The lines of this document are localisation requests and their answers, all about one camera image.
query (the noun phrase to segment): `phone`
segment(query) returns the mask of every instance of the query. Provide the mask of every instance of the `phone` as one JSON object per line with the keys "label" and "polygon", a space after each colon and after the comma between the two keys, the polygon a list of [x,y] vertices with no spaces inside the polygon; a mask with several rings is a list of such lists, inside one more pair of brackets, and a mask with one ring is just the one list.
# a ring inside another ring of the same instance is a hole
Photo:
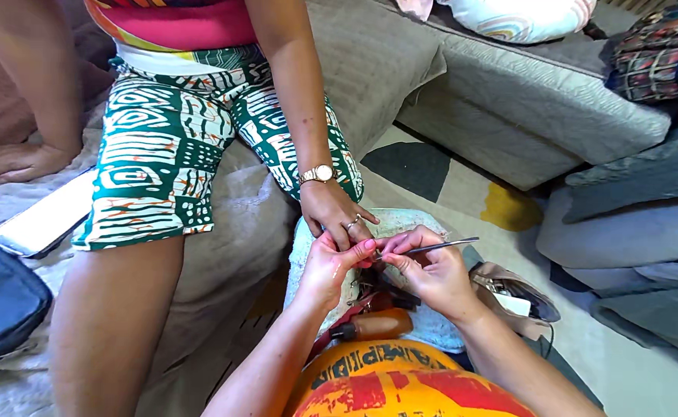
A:
{"label": "phone", "polygon": [[96,176],[89,168],[0,224],[0,248],[22,258],[44,258],[89,215]]}

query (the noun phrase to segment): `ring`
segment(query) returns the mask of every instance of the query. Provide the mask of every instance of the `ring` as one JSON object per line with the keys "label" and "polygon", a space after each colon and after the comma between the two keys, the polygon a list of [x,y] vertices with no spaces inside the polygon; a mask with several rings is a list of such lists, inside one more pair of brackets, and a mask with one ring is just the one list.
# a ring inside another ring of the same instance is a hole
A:
{"label": "ring", "polygon": [[362,215],[357,213],[357,217],[354,218],[354,221],[344,226],[344,229],[348,232],[349,229],[351,229],[353,225],[359,223],[360,220],[362,220]]}

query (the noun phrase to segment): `orange bottle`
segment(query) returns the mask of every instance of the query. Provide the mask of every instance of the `orange bottle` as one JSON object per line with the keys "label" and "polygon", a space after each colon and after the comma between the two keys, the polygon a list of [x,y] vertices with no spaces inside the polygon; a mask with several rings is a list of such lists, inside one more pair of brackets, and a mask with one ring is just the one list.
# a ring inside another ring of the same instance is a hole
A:
{"label": "orange bottle", "polygon": [[328,332],[332,339],[341,341],[381,341],[398,338],[413,329],[408,312],[392,308],[355,315],[348,323],[340,324]]}

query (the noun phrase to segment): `watch face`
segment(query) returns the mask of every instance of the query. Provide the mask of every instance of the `watch face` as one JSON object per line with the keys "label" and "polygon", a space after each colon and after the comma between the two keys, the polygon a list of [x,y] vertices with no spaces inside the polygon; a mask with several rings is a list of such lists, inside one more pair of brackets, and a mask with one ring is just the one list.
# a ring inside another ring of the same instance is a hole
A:
{"label": "watch face", "polygon": [[328,181],[334,176],[334,170],[328,165],[316,167],[316,178],[321,181]]}

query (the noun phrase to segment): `african print fabric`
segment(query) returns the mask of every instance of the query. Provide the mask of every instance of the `african print fabric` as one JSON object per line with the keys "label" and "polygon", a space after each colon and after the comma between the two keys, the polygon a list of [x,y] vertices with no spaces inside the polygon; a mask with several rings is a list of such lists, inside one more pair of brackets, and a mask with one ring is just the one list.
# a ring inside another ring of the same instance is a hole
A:
{"label": "african print fabric", "polygon": [[330,348],[303,370],[282,415],[534,417],[503,388],[406,340]]}
{"label": "african print fabric", "polygon": [[[93,204],[77,249],[94,250],[213,229],[211,183],[237,134],[279,186],[299,200],[295,146],[269,64],[231,48],[241,67],[163,76],[117,59],[120,77],[105,112]],[[328,99],[328,146],[337,180],[359,201],[364,186]]]}
{"label": "african print fabric", "polygon": [[615,47],[606,82],[634,102],[678,98],[678,2],[637,21]]}

